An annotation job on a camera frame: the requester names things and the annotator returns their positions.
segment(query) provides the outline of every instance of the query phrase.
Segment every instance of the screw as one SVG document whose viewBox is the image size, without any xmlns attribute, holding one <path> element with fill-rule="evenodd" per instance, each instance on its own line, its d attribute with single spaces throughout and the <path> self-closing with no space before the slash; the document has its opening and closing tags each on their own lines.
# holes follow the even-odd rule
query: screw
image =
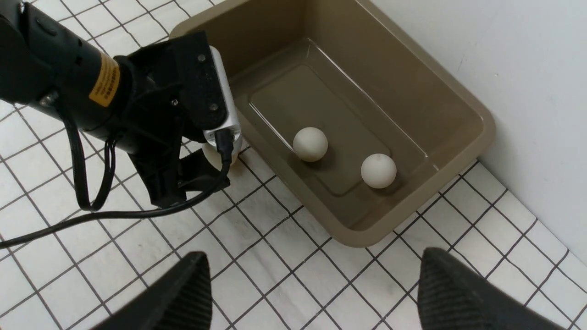
<svg viewBox="0 0 587 330">
<path fill-rule="evenodd" d="M 49 92 L 49 94 L 41 98 L 39 104 L 45 107 L 52 106 L 58 97 L 59 94 L 56 91 Z"/>
</svg>

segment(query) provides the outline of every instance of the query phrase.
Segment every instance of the plastic bin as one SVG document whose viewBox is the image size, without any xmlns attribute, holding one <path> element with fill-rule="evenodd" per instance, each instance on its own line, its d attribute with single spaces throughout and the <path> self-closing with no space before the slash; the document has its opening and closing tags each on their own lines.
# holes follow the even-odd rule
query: plastic bin
<svg viewBox="0 0 587 330">
<path fill-rule="evenodd" d="M 489 111 L 367 0 L 225 0 L 171 37 L 202 29 L 246 139 L 342 244 L 380 241 L 494 138 Z M 329 140 L 311 164 L 291 148 L 308 126 Z M 373 153 L 397 164 L 383 190 L 360 175 Z"/>
</svg>

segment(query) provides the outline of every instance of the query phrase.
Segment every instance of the ping pong ball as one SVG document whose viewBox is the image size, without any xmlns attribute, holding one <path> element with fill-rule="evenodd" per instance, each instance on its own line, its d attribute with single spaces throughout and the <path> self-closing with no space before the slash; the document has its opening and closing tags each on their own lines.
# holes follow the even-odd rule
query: ping pong ball
<svg viewBox="0 0 587 330">
<path fill-rule="evenodd" d="M 371 188 L 387 188 L 395 180 L 396 175 L 396 164 L 386 154 L 372 154 L 364 160 L 361 166 L 363 181 Z"/>
<path fill-rule="evenodd" d="M 293 152 L 303 161 L 318 161 L 328 150 L 328 139 L 315 127 L 306 127 L 293 138 Z"/>
</svg>

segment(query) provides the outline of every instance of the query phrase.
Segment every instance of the white tile floor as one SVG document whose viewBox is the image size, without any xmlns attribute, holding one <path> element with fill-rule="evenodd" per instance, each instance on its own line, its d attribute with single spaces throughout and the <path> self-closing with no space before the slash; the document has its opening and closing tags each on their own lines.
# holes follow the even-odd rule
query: white tile floor
<svg viewBox="0 0 587 330">
<path fill-rule="evenodd" d="M 35 5 L 118 55 L 165 40 L 175 24 L 219 1 Z M 65 138 L 59 122 L 0 102 L 2 239 L 79 214 Z M 86 140 L 90 178 L 99 180 L 102 145 Z M 189 143 L 183 152 L 197 149 Z M 91 328 L 182 255 L 203 250 L 213 275 L 213 329 L 419 329 L 420 257 L 436 246 L 545 317 L 587 330 L 587 267 L 479 163 L 367 249 L 332 240 L 254 149 L 241 153 L 231 179 L 192 211 L 88 223 L 0 250 L 0 328 Z M 150 208 L 148 196 L 121 155 L 105 209 L 140 208 Z"/>
</svg>

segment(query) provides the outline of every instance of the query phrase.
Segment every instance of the bin bottom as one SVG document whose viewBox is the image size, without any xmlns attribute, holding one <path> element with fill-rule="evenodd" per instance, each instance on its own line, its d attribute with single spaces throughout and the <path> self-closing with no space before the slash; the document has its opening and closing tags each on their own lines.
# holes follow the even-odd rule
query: bin bottom
<svg viewBox="0 0 587 330">
<path fill-rule="evenodd" d="M 370 227 L 437 170 L 309 39 L 246 70 L 232 86 L 239 110 L 275 150 L 262 156 L 269 163 L 272 157 L 285 160 L 296 176 L 284 181 L 302 180 L 346 227 Z M 294 136 L 304 127 L 317 127 L 328 138 L 328 152 L 316 163 L 305 163 L 293 153 Z M 363 160 L 374 153 L 396 162 L 396 181 L 386 189 L 374 190 L 361 178 Z"/>
</svg>

